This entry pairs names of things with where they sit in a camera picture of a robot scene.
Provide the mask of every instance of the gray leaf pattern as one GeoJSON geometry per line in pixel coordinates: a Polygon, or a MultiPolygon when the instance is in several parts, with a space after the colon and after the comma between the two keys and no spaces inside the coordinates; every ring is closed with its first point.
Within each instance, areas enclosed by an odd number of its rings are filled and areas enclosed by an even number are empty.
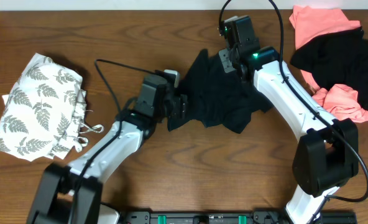
{"type": "Polygon", "coordinates": [[[3,131],[6,133],[6,128],[9,127],[9,130],[12,133],[23,132],[28,134],[27,126],[21,120],[13,117],[12,115],[6,116],[2,121],[3,131]]]}
{"type": "Polygon", "coordinates": [[[72,106],[74,106],[75,103],[76,103],[76,97],[77,97],[77,95],[76,95],[75,91],[69,90],[69,91],[65,92],[64,102],[66,102],[67,99],[68,99],[70,104],[72,106]]]}
{"type": "Polygon", "coordinates": [[[43,58],[43,63],[46,63],[46,62],[53,63],[53,60],[51,58],[49,58],[49,57],[44,57],[43,58]]]}
{"type": "Polygon", "coordinates": [[[34,113],[36,114],[37,122],[47,131],[48,129],[48,121],[50,119],[50,113],[44,107],[51,108],[52,106],[48,105],[47,103],[36,103],[35,106],[32,108],[34,109],[34,113]]]}
{"type": "Polygon", "coordinates": [[[35,64],[28,70],[27,76],[34,80],[48,80],[48,78],[40,71],[40,68],[37,66],[38,64],[39,63],[35,64]]]}
{"type": "Polygon", "coordinates": [[[53,136],[56,140],[61,140],[61,139],[64,139],[64,140],[67,140],[67,137],[68,135],[66,133],[64,133],[61,137],[58,137],[58,136],[53,136]]]}
{"type": "Polygon", "coordinates": [[[67,135],[65,134],[65,131],[67,130],[67,127],[70,125],[70,121],[64,116],[63,113],[61,113],[61,121],[58,124],[57,131],[59,135],[61,135],[62,138],[67,139],[67,135]]]}
{"type": "Polygon", "coordinates": [[[31,152],[37,152],[51,142],[51,141],[41,141],[38,139],[31,139],[26,142],[25,146],[23,146],[25,139],[26,138],[21,140],[19,147],[16,146],[17,152],[22,156],[24,156],[25,154],[30,154],[31,152]]]}
{"type": "Polygon", "coordinates": [[[54,146],[53,148],[53,152],[69,152],[71,149],[65,147],[65,146],[62,146],[60,144],[57,144],[56,146],[54,146]]]}
{"type": "Polygon", "coordinates": [[[15,90],[12,91],[11,94],[12,100],[15,104],[32,107],[32,104],[30,103],[28,96],[22,90],[20,90],[20,88],[16,88],[15,90]]]}
{"type": "Polygon", "coordinates": [[[4,123],[3,124],[3,131],[6,133],[7,132],[7,124],[6,123],[4,123]]]}
{"type": "Polygon", "coordinates": [[[10,149],[7,148],[7,146],[5,145],[3,138],[0,138],[0,151],[1,152],[9,152],[10,149]]]}
{"type": "Polygon", "coordinates": [[[25,140],[27,139],[27,137],[24,137],[22,140],[21,140],[21,142],[20,142],[20,146],[23,146],[24,145],[24,142],[25,142],[25,140]]]}
{"type": "Polygon", "coordinates": [[[76,82],[76,79],[69,73],[62,73],[62,69],[58,71],[58,76],[54,76],[56,81],[59,82],[61,85],[68,82],[76,82]]]}
{"type": "Polygon", "coordinates": [[[80,124],[80,121],[81,121],[81,118],[78,118],[78,117],[72,117],[72,122],[76,125],[80,124]]]}
{"type": "Polygon", "coordinates": [[[51,97],[55,97],[55,98],[58,99],[58,95],[55,92],[55,90],[52,87],[46,85],[45,83],[41,84],[37,87],[37,94],[39,96],[40,96],[40,93],[42,93],[43,96],[46,96],[46,97],[51,96],[51,97]]]}
{"type": "Polygon", "coordinates": [[[6,113],[9,111],[9,107],[6,104],[6,107],[4,108],[4,111],[2,113],[2,116],[6,115],[6,113]]]}

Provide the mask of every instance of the pink cloth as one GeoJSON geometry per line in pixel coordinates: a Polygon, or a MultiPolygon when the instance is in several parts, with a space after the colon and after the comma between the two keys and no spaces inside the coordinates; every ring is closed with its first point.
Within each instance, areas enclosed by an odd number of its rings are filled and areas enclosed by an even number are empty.
{"type": "Polygon", "coordinates": [[[339,120],[350,118],[353,122],[362,123],[368,121],[368,111],[361,108],[357,97],[358,91],[344,84],[336,84],[330,91],[324,88],[318,90],[313,99],[339,120]]]}
{"type": "MultiPolygon", "coordinates": [[[[296,30],[296,49],[319,35],[361,26],[359,21],[349,21],[341,9],[313,9],[308,6],[294,6],[289,21],[296,30]]],[[[314,100],[339,120],[351,118],[358,123],[368,121],[368,111],[362,109],[357,102],[358,91],[343,84],[336,84],[327,91],[318,86],[310,72],[302,70],[301,74],[311,90],[316,91],[314,100]]]]}

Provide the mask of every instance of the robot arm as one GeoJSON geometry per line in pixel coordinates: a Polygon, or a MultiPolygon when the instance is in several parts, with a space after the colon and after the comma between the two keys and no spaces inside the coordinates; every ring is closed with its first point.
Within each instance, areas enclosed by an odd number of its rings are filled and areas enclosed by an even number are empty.
{"type": "Polygon", "coordinates": [[[27,223],[67,223],[70,206],[60,200],[58,194],[76,194],[75,224],[117,223],[118,212],[100,206],[103,184],[126,157],[151,137],[156,124],[164,117],[185,117],[186,96],[174,95],[179,79],[180,74],[172,70],[147,75],[134,109],[123,109],[100,142],[66,167],[50,164],[40,181],[27,223]],[[119,125],[122,129],[116,137],[119,125]],[[78,181],[88,159],[105,145],[85,170],[83,179],[78,181]]]}
{"type": "MultiPolygon", "coordinates": [[[[293,160],[297,189],[285,211],[290,223],[304,224],[318,218],[325,196],[334,194],[349,178],[358,173],[358,161],[320,120],[292,92],[280,73],[278,53],[272,47],[260,48],[249,16],[224,21],[222,35],[230,53],[220,54],[225,71],[230,65],[244,84],[253,84],[278,109],[298,141],[293,160]],[[222,58],[222,55],[233,55],[222,58]],[[326,151],[326,143],[334,152],[326,151]]],[[[294,79],[285,62],[283,71],[288,82],[314,111],[339,131],[357,151],[357,127],[351,120],[338,121],[324,110],[294,79]]]]}

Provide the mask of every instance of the pile of clothes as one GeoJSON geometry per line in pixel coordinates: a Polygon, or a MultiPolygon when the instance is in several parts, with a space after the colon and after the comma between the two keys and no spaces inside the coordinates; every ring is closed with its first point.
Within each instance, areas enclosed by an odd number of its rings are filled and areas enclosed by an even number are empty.
{"type": "Polygon", "coordinates": [[[368,40],[359,21],[340,9],[295,6],[296,52],[290,63],[315,92],[313,98],[338,119],[368,121],[368,40]]]}

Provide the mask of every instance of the fern leaf print fabric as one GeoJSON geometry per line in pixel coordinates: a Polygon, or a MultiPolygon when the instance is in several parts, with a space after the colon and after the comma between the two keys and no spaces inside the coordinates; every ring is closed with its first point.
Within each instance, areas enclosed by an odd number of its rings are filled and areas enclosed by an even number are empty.
{"type": "Polygon", "coordinates": [[[0,120],[0,151],[33,161],[55,152],[67,140],[82,77],[51,58],[35,54],[12,87],[0,120]]]}

